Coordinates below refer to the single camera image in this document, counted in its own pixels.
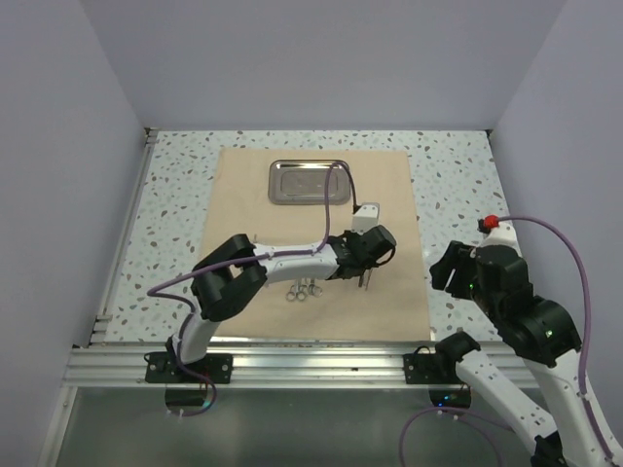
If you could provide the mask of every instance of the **speckled tabletop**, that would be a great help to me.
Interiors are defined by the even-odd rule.
[[[406,150],[428,269],[453,239],[477,244],[477,219],[508,211],[482,131],[161,131],[144,181],[119,282],[108,306],[108,342],[163,342],[186,314],[183,305],[145,296],[198,260],[212,179],[222,148]],[[188,294],[189,284],[172,287]],[[440,340],[462,328],[499,341],[471,302],[433,291],[430,331]]]

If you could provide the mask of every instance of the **silver tray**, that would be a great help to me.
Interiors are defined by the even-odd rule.
[[[274,204],[323,204],[324,182],[335,161],[275,161],[269,172],[269,199]],[[334,167],[329,179],[329,203],[350,199],[350,184],[343,167]]]

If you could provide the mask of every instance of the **rectangular tray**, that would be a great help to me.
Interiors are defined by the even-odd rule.
[[[269,200],[273,204],[323,204],[326,173],[333,162],[273,162],[269,172]],[[329,179],[329,203],[344,204],[349,199],[348,175],[342,167],[334,167]]]

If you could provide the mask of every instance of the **table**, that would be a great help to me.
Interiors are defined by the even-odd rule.
[[[228,147],[406,151],[426,269],[453,239],[477,244],[477,219],[508,212],[484,131],[160,131],[107,304],[104,342],[163,342],[181,325],[182,304],[145,293],[197,262],[219,152]],[[499,341],[473,303],[433,291],[426,279],[432,341],[460,329]],[[189,286],[170,290],[189,294]]]

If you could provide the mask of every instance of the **cable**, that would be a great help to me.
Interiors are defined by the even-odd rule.
[[[532,216],[503,216],[497,219],[499,222],[501,221],[527,221],[538,224],[541,227],[544,227],[548,231],[555,234],[560,240],[563,241],[568,251],[571,253],[571,256],[575,260],[575,264],[577,265],[577,270],[580,273],[580,281],[582,283],[582,293],[584,295],[584,336],[582,338],[583,344],[580,349],[580,362],[577,368],[577,379],[580,387],[580,395],[586,396],[587,384],[586,384],[586,366],[588,362],[588,350],[591,343],[591,321],[593,318],[593,310],[591,308],[591,294],[588,286],[588,277],[586,275],[586,269],[584,268],[584,264],[582,263],[582,259],[580,258],[580,254],[577,249],[573,246],[571,241],[567,238],[567,236],[559,231],[556,227],[551,225],[548,222],[542,221]],[[586,412],[586,416],[588,417],[588,421],[591,424],[591,428],[593,428],[593,433],[595,433],[595,437],[599,442],[600,446],[604,450],[605,456],[608,460],[613,464],[612,461],[614,457],[614,453],[607,445],[607,441],[605,440],[604,433],[602,433],[602,429],[600,428],[599,422],[595,417],[595,412],[593,411],[593,407],[591,406],[590,401],[586,398],[582,398],[582,404],[584,406],[584,411]]]
[[[442,413],[453,413],[455,415],[471,415],[475,418],[479,418],[483,421],[486,421],[488,423],[490,423],[491,425],[497,426],[498,428],[501,428],[503,430],[508,430],[508,431],[512,431],[510,427],[504,425],[503,423],[498,422],[497,420],[494,420],[492,418],[489,418],[485,415],[476,413],[476,412],[472,412],[469,411],[468,409],[460,409],[457,407],[428,407],[426,409],[422,409],[421,411],[414,413],[413,415],[411,415],[409,417],[409,419],[407,420],[407,422],[404,424],[404,426],[402,427],[402,430],[400,431],[400,438],[398,440],[398,458],[400,459],[400,465],[402,467],[406,467],[407,466],[407,461],[405,460],[405,438],[407,436],[407,431],[409,430],[409,427],[411,426],[411,424],[417,419],[420,418],[422,415],[426,414],[426,413],[433,413],[433,412],[442,412]],[[501,456],[501,452],[499,451],[499,449],[497,448],[497,445],[495,444],[494,440],[491,438],[491,436],[485,432],[484,430],[482,430],[481,428],[478,428],[476,425],[474,425],[472,422],[470,422],[469,420],[461,420],[463,423],[471,426],[472,428],[474,428],[476,431],[478,431],[494,448],[495,451],[495,458],[497,459],[497,466],[503,466],[503,461],[502,461],[502,456]]]
[[[180,326],[179,329],[179,333],[178,333],[178,338],[179,338],[179,342],[177,344],[177,352],[175,353],[175,364],[177,365],[177,367],[184,372],[185,374],[187,374],[190,377],[194,377],[196,379],[198,379],[199,381],[202,381],[206,384],[206,386],[210,386],[212,388],[212,396],[210,398],[209,404],[207,405],[203,405],[203,407],[198,410],[198,411],[192,411],[192,412],[184,412],[183,410],[180,410],[179,415],[180,416],[195,416],[195,415],[199,415],[201,413],[205,413],[207,412],[216,402],[216,395],[217,395],[217,391],[216,391],[216,386],[214,385],[214,382],[212,382],[212,380],[204,375],[200,375],[199,373],[196,373],[194,371],[192,371],[191,369],[189,369],[188,367],[186,367],[186,365],[184,365],[182,363],[182,361],[180,360],[179,355],[181,354],[181,348],[182,348],[182,342],[183,342],[183,337],[184,337],[184,331],[186,330],[188,323],[190,322],[192,316],[194,313],[197,312],[195,305],[188,299],[186,299],[185,297],[181,297],[179,295],[175,295],[175,294],[166,294],[163,293],[161,291],[163,291],[164,289],[171,287],[173,285],[179,284],[180,282],[184,282],[186,280],[195,278],[199,275],[203,275],[207,272],[211,272],[217,269],[221,269],[221,268],[228,268],[230,266],[240,266],[240,265],[244,265],[247,263],[255,263],[258,261],[263,261],[263,260],[267,260],[269,258],[271,258],[271,256],[273,257],[283,257],[283,256],[298,256],[298,255],[313,255],[317,252],[319,252],[322,248],[324,248],[324,246],[327,244],[328,240],[329,240],[329,231],[331,229],[331,217],[330,217],[330,212],[329,212],[329,178],[331,176],[331,171],[336,168],[341,166],[344,171],[347,173],[348,176],[348,180],[350,182],[350,188],[352,190],[352,210],[353,213],[356,211],[357,208],[357,201],[356,201],[356,192],[355,192],[355,188],[354,188],[354,180],[352,178],[352,174],[350,173],[350,169],[347,165],[346,162],[344,161],[335,161],[333,163],[331,163],[331,165],[329,165],[329,168],[327,169],[327,175],[325,178],[325,185],[324,185],[324,210],[325,210],[325,214],[326,214],[326,227],[325,227],[325,231],[324,231],[324,237],[322,238],[322,240],[320,241],[320,244],[318,245],[318,247],[313,250],[313,249],[307,249],[307,250],[289,250],[289,251],[276,251],[273,253],[273,255],[270,255],[268,253],[264,254],[264,255],[257,255],[257,256],[251,256],[251,257],[247,257],[247,258],[239,258],[239,259],[234,259],[234,260],[229,260],[229,261],[223,261],[221,263],[217,263],[214,265],[209,265],[206,266],[205,268],[201,268],[201,269],[196,269],[193,270],[191,272],[188,272],[186,274],[181,274],[177,277],[175,277],[174,279],[170,279],[167,282],[163,282],[160,285],[157,285],[155,287],[152,287],[151,289],[149,289],[147,291],[147,296],[148,297],[153,297],[153,298],[160,298],[160,299],[169,299],[169,300],[176,300],[177,302],[181,302],[185,305],[187,305],[190,309],[189,314],[186,316],[186,318],[184,319],[182,325]]]

